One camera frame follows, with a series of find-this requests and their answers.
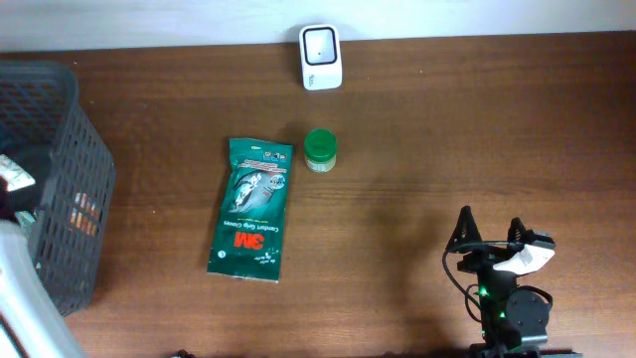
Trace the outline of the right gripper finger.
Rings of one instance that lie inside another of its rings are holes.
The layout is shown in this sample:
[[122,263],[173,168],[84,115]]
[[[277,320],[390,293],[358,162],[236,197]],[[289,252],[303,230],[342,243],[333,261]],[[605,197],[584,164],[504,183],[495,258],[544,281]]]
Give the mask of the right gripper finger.
[[456,226],[446,245],[447,252],[468,252],[483,244],[470,206],[461,208]]
[[526,227],[520,218],[516,217],[511,220],[508,230],[507,242],[511,244],[524,244],[527,241]]

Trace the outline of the green lid jar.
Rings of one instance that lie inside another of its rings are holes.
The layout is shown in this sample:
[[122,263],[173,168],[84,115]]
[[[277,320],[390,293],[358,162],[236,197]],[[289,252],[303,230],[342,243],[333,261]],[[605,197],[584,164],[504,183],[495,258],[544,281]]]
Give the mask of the green lid jar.
[[327,173],[337,162],[338,142],[333,132],[316,128],[304,139],[304,157],[308,168],[317,173]]

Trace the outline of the green 3M gloves package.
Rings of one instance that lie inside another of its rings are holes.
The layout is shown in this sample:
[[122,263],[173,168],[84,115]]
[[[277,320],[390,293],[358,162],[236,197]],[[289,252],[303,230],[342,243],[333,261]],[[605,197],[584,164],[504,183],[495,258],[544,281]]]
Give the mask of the green 3M gloves package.
[[252,138],[229,140],[231,174],[207,272],[279,281],[293,147]]

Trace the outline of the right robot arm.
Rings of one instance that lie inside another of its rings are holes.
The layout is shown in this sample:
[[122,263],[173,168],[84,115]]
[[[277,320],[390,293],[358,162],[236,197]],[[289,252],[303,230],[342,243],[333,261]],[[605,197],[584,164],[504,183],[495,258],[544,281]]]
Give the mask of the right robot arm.
[[542,269],[555,255],[556,243],[544,232],[511,221],[507,239],[485,241],[471,208],[460,209],[441,257],[442,267],[464,297],[469,316],[480,323],[483,341],[468,348],[469,357],[579,357],[572,350],[544,350],[554,306],[543,289],[518,284],[518,278]]

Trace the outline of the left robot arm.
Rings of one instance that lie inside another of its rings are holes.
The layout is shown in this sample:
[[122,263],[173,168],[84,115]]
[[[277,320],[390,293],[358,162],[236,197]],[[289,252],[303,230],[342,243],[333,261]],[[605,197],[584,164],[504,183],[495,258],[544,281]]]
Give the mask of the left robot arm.
[[18,357],[84,357],[38,278],[1,183],[1,329]]

